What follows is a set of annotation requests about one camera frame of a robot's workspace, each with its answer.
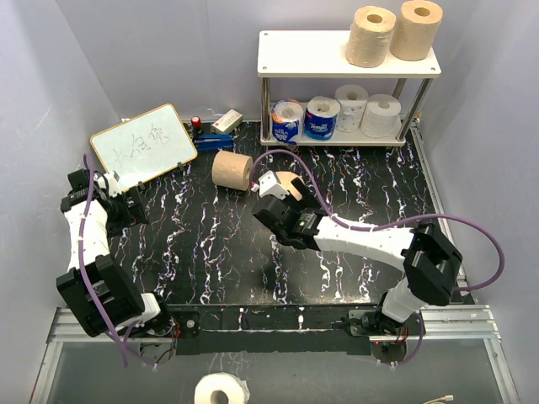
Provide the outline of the light blue roll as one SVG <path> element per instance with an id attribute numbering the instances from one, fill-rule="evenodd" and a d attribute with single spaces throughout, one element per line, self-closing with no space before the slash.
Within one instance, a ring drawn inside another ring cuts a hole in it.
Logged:
<path id="1" fill-rule="evenodd" d="M 295 146 L 303 132 L 304 108 L 294 99 L 281 100 L 273 106 L 270 121 L 273 137 Z"/>

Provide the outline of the blue Tempo roll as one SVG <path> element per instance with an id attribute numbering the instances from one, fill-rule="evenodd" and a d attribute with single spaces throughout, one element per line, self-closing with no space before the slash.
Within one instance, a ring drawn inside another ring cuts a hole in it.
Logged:
<path id="1" fill-rule="evenodd" d="M 334 98 L 316 96 L 306 106 L 305 135 L 316 141 L 329 140 L 334 133 L 341 105 Z"/>

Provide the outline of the plain white paper roll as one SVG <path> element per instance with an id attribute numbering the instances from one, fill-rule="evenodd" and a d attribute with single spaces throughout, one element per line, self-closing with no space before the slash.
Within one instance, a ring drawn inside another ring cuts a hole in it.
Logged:
<path id="1" fill-rule="evenodd" d="M 367 100 L 360 130 L 374 139 L 393 136 L 399 125 L 400 112 L 401 104 L 393 96 L 372 95 Z"/>

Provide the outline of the white patterned paper roll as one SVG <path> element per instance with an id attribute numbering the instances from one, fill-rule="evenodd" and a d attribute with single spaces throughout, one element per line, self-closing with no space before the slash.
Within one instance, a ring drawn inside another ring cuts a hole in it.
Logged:
<path id="1" fill-rule="evenodd" d="M 362 86 L 347 84 L 336 90 L 335 98 L 340 104 L 336 130 L 342 132 L 357 130 L 365 112 L 368 92 Z"/>

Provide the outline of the brown roll front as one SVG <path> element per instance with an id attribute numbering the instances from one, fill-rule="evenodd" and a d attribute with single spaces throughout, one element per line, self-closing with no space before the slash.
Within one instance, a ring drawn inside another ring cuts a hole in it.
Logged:
<path id="1" fill-rule="evenodd" d="M 403 3 L 392 34 L 391 53 L 404 61 L 425 59 L 442 18 L 442 7 L 431 1 Z"/>
<path id="2" fill-rule="evenodd" d="M 380 66 L 386 58 L 396 19 L 395 14 L 385 8 L 357 9 L 344 51 L 348 63 L 364 68 Z"/>

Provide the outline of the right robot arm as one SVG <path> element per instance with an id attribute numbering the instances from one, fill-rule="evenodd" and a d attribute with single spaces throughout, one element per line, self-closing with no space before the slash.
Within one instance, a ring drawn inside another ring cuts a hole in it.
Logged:
<path id="1" fill-rule="evenodd" d="M 424 306 L 451 302 L 462 255 L 435 224 L 357 231 L 357 223 L 327 215 L 308 191 L 296 199 L 278 183 L 257 190 L 253 216 L 280 244 L 351 253 L 403 272 L 403 279 L 382 295 L 376 309 L 354 319 L 354 326 L 393 334 Z"/>

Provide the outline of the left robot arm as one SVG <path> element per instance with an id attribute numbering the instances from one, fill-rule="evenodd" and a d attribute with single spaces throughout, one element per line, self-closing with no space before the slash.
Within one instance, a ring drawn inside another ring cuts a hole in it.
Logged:
<path id="1" fill-rule="evenodd" d="M 142 293 L 109 250 L 109 240 L 123 230 L 148 223 L 139 187 L 120 190 L 116 173 L 79 169 L 67 175 L 72 190 L 61 200 L 61 212 L 70 227 L 68 270 L 56 279 L 56 288 L 82 329 L 92 338 L 109 330 L 103 313 L 88 291 L 85 279 L 123 336 L 132 325 L 135 335 L 169 333 L 174 316 L 153 292 Z"/>

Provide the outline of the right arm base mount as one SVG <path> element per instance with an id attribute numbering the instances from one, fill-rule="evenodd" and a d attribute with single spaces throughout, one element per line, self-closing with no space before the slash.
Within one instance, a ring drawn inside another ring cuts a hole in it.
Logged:
<path id="1" fill-rule="evenodd" d="M 404 342 L 410 337 L 423 337 L 424 326 L 416 315 L 405 322 L 398 322 L 378 310 L 354 309 L 347 311 L 331 323 L 334 330 L 343 330 L 352 337 L 390 337 L 391 342 Z"/>

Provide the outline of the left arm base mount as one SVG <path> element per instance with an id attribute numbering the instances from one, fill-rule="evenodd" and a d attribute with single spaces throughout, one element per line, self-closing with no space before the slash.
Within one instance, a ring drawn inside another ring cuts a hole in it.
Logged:
<path id="1" fill-rule="evenodd" d="M 170 338 L 174 348 L 183 339 L 194 339 L 200 335 L 200 313 L 198 311 L 169 308 L 160 303 L 160 313 L 146 322 L 136 332 L 140 338 Z"/>

